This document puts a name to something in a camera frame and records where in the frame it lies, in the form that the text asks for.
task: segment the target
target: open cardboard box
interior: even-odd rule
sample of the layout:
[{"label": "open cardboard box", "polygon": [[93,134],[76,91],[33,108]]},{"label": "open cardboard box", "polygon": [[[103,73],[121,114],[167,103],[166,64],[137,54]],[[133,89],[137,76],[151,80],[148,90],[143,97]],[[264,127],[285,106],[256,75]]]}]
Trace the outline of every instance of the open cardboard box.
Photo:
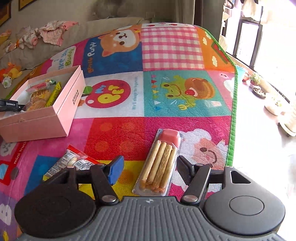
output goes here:
[{"label": "open cardboard box", "polygon": [[47,79],[62,83],[62,91],[50,107],[25,113],[5,112],[0,117],[0,135],[6,142],[19,142],[65,137],[69,134],[72,121],[85,88],[80,66],[57,70],[29,79],[11,97],[19,104],[26,104],[31,94],[26,89]]}]

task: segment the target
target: red oval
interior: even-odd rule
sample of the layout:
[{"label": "red oval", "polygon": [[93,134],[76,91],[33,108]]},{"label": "red oval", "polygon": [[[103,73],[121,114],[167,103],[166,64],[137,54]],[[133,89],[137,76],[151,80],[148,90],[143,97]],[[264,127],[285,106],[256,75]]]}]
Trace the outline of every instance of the red oval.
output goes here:
[{"label": "red oval", "polygon": [[[123,80],[106,80],[93,86],[93,91],[90,93],[90,95],[88,95],[85,103],[93,108],[110,108],[124,102],[130,96],[130,94],[131,87],[127,82]],[[99,101],[99,97],[102,95],[109,96],[111,98],[114,98],[115,100],[109,103],[101,103]]]}]

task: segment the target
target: breadstick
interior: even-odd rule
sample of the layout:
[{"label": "breadstick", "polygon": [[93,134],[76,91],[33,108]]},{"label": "breadstick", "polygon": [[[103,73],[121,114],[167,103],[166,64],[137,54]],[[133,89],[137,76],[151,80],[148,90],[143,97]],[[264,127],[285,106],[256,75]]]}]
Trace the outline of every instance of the breadstick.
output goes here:
[{"label": "breadstick", "polygon": [[154,178],[156,176],[156,172],[158,170],[158,167],[159,167],[159,164],[160,164],[160,161],[163,157],[163,153],[165,151],[165,147],[166,147],[166,142],[162,142],[160,147],[159,147],[159,150],[157,152],[157,155],[156,155],[156,158],[154,160],[154,163],[153,163],[153,166],[151,168],[151,171],[149,173],[149,176],[148,176],[148,179],[147,179],[147,184],[152,184],[153,181],[154,181]]},{"label": "breadstick", "polygon": [[166,188],[166,185],[168,184],[169,182],[169,179],[170,179],[170,172],[173,168],[173,164],[175,162],[175,157],[176,157],[176,153],[177,153],[177,148],[176,147],[173,147],[171,153],[170,153],[170,158],[168,160],[168,163],[167,163],[167,166],[165,168],[165,172],[163,174],[163,178],[160,182],[160,185],[159,187],[160,188]]},{"label": "breadstick", "polygon": [[165,152],[163,154],[163,157],[161,159],[161,162],[160,162],[158,171],[157,171],[156,176],[155,176],[154,181],[153,181],[153,186],[155,188],[158,188],[159,187],[159,184],[160,184],[161,179],[163,177],[163,174],[165,172],[165,168],[167,166],[168,160],[170,158],[170,152],[171,151],[172,151],[172,146],[171,145],[167,145],[165,147]]},{"label": "breadstick", "polygon": [[161,141],[159,141],[159,140],[155,143],[154,148],[149,156],[149,159],[147,160],[147,163],[145,163],[145,169],[143,170],[143,174],[141,177],[141,184],[142,185],[145,184],[147,181],[148,175],[149,175],[151,168],[153,166],[153,163],[154,163],[155,157],[157,155],[157,152],[159,150],[160,144],[161,144]]}]

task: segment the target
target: orange polka dot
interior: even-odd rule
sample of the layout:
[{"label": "orange polka dot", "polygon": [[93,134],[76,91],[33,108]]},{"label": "orange polka dot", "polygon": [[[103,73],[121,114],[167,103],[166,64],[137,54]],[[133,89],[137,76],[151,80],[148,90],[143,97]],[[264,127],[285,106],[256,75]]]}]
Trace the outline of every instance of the orange polka dot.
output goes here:
[{"label": "orange polka dot", "polygon": [[132,131],[135,129],[135,124],[132,122],[125,122],[122,124],[121,128],[125,131]]},{"label": "orange polka dot", "polygon": [[123,141],[120,143],[120,150],[123,152],[131,152],[134,144],[131,141]]},{"label": "orange polka dot", "polygon": [[103,123],[103,124],[100,125],[100,130],[101,131],[109,131],[111,129],[112,129],[112,124],[111,123],[106,122],[106,123]]},{"label": "orange polka dot", "polygon": [[97,151],[97,152],[104,152],[108,149],[109,147],[109,144],[108,142],[106,141],[99,141],[96,143],[94,149]]},{"label": "orange polka dot", "polygon": [[129,184],[133,182],[133,173],[130,170],[124,169],[118,178],[120,184]]}]

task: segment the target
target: cartoon puppy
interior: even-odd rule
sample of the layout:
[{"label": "cartoon puppy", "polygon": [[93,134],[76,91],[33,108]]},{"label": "cartoon puppy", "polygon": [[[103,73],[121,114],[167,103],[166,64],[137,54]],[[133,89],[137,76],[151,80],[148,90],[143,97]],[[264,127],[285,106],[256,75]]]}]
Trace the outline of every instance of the cartoon puppy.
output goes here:
[{"label": "cartoon puppy", "polygon": [[102,56],[134,50],[140,42],[140,29],[141,26],[138,25],[128,26],[99,36],[103,48]]}]

